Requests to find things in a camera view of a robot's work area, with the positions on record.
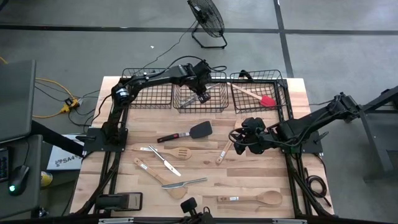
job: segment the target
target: desk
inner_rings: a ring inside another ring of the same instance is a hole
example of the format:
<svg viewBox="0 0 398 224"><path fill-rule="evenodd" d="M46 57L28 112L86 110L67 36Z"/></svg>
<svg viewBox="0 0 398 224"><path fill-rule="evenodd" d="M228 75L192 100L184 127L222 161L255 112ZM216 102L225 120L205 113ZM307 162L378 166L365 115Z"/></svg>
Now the desk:
<svg viewBox="0 0 398 224"><path fill-rule="evenodd" d="M119 77L104 77L99 93L98 107L111 88L118 82ZM301 118L310 113L304 81L301 78L287 79L290 100L295 118ZM261 155L254 155L246 150L241 156L233 148L229 150L220 166L215 164L221 150L228 141L228 133L233 129L237 119L261 117L267 126L279 122L276 111L236 114L231 95L229 106L222 113L180 114L176 109L171 110L129 110L129 137L127 147L121 156L116 192L142 192L144 201L139 212L115 212L114 216L126 217L182 217L180 203L194 197L198 203L198 211L207 206L214 217L221 218L292 218L294 211L290 196L289 180L285 157L279 149L266 150ZM108 118L111 100L107 100L101 115L93 126L101 127ZM192 126L210 120L213 134L203 139L181 138L157 144L157 138L168 134L189 130ZM133 151L135 144L154 145L160 149L188 147L193 151L192 157L179 160L172 156L165 158L182 174L177 177L160 162L154 154ZM73 197L71 212L77 211L88 200L97 187L104 153L94 152L83 161L80 176ZM173 199L160 184L144 170L133 163L138 157L153 168L163 178L172 182L207 177L207 182L188 186L188 193L180 200ZM318 175L326 184L325 171L321 162L313 155L303 155L303 164L310 175ZM257 195L266 190L277 190L283 195L282 205L276 208L265 207L257 202L217 203L217 195ZM300 208L304 212L303 197L297 190ZM333 213L324 200L319 202L325 209Z"/></svg>
<svg viewBox="0 0 398 224"><path fill-rule="evenodd" d="M35 135L1 144L1 146L11 146L14 148L11 149L14 150L14 158L12 160L12 169L14 170L16 167L23 165L29 143L26 165L29 166L30 170L26 183L27 187L21 195L9 195L8 181L0 183L0 218L28 212L39 207L42 141L42 136Z"/></svg>

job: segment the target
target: concrete floor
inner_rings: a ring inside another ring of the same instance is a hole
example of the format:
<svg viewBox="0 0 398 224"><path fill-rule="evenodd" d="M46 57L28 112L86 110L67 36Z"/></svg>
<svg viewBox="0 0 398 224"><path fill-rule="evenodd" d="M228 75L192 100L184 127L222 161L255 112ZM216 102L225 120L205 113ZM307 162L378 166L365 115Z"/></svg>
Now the concrete floor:
<svg viewBox="0 0 398 224"><path fill-rule="evenodd" d="M277 29L273 0L214 0L227 28ZM286 29L397 30L398 2L393 0L280 0ZM11 1L0 22L76 26L189 27L194 18L178 0L36 0ZM45 32L0 30L0 56L9 62L35 59L37 76L67 86L75 95L99 89L105 75L142 67L174 44L180 32ZM206 43L217 43L199 34ZM203 50L189 34L153 64L164 67L182 55L196 55L211 65L241 69L279 69L287 76L279 34L227 33L224 50ZM287 35L294 77L304 78L311 103L330 100L343 91L365 104L398 84L398 35ZM61 93L43 87L58 98ZM87 99L89 111L96 99ZM34 114L51 114L60 103L37 91ZM82 123L84 117L74 114ZM40 120L60 133L81 128L66 115ZM380 169L360 120L336 121L321 131L333 206L344 218L398 222L398 183L365 184L362 177ZM45 197L51 215L60 215L73 185ZM61 199L51 195L67 195Z"/></svg>

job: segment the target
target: wooden tabletop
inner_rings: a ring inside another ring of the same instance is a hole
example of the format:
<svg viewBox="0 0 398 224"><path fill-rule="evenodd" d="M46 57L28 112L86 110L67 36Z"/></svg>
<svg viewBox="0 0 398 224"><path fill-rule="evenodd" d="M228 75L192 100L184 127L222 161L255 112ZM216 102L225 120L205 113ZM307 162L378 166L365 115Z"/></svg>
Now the wooden tabletop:
<svg viewBox="0 0 398 224"><path fill-rule="evenodd" d="M99 93L98 107L111 88L118 82L119 77L104 77ZM301 118L310 113L304 81L301 78L288 78L289 94L294 118ZM228 133L233 129L237 119L260 117L267 126L278 123L276 111L236 114L231 95L229 106L222 113L180 114L176 109L162 110L129 110L127 128L126 151L122 153L119 166L116 193L142 192L143 205L139 212L114 212L114 216L127 217L182 217L184 216L180 204L190 197L194 197L198 204L198 211L207 206L214 217L227 218L292 218L294 217L292 198L285 158L279 149L268 149L261 155L252 154L248 149L237 155L231 147L224 161L218 166L216 159L228 142ZM111 100L108 99L101 114L96 118L93 126L101 127L107 120ZM157 143L156 139L173 133L189 131L189 129L203 121L210 121L213 134L203 139L180 138L173 141ZM153 145L158 149L173 149L187 147L192 150L189 160L177 159L163 154L180 173L181 177L169 171L151 152L137 152L132 149L136 146ZM88 200L97 187L103 152L94 152L83 161L71 212L77 211ZM181 199L172 198L162 189L158 181L135 165L133 159L138 157L142 162L154 169L161 177L171 182L199 179L207 177L208 181L190 184L187 194ZM327 184L325 171L321 162L313 155L304 154L303 164L310 175L320 176ZM259 193L276 190L282 194L282 204L271 207L260 202L217 202L219 195L253 196ZM298 190L300 208L304 212L303 197ZM328 207L324 200L318 200L330 213L333 208Z"/></svg>

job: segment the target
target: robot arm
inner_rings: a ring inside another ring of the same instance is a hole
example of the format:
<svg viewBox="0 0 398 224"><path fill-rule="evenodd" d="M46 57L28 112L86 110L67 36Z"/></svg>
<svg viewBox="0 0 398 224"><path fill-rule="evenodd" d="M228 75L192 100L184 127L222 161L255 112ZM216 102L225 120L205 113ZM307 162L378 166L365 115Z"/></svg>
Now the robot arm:
<svg viewBox="0 0 398 224"><path fill-rule="evenodd" d="M262 154L266 149L275 147L297 147L303 144L314 131L336 119L350 122L359 116L359 106L351 96L344 93L336 95L325 107L300 119L290 119L266 127L261 118L247 118L242 128L235 131L239 134L230 136L234 147L240 155L246 147L255 154Z"/></svg>
<svg viewBox="0 0 398 224"><path fill-rule="evenodd" d="M210 99L210 95L206 93L206 84L211 82L210 72L208 64L205 61L201 61L195 66L189 63L186 65L177 65L159 73L121 78L119 83L111 90L113 107L107 122L101 128L104 134L104 143L119 144L118 124L123 110L137 98L138 93L143 88L167 83L179 86L186 85L198 95L200 103L204 103Z"/></svg>

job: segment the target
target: black wire basket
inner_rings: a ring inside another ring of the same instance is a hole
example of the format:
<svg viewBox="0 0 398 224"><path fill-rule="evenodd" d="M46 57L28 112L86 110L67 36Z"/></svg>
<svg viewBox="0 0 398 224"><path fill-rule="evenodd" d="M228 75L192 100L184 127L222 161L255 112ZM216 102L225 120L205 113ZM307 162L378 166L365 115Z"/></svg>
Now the black wire basket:
<svg viewBox="0 0 398 224"><path fill-rule="evenodd" d="M145 73L151 74L163 70L164 68L125 68L123 75L127 77L142 76ZM130 104L130 109L171 109L172 97L173 85L170 83L144 88Z"/></svg>
<svg viewBox="0 0 398 224"><path fill-rule="evenodd" d="M230 85L232 99L234 101L235 113L252 113L258 111L277 110L286 106L284 90L287 84L282 79L278 70L262 70L232 73L231 83L243 90L247 90L260 98L265 97L268 102L273 102L268 106L260 104L261 100L247 93L234 88Z"/></svg>
<svg viewBox="0 0 398 224"><path fill-rule="evenodd" d="M180 113L221 113L228 107L228 89L224 72L211 72L212 82L206 84L211 98L200 103L187 86L174 86L173 107Z"/></svg>

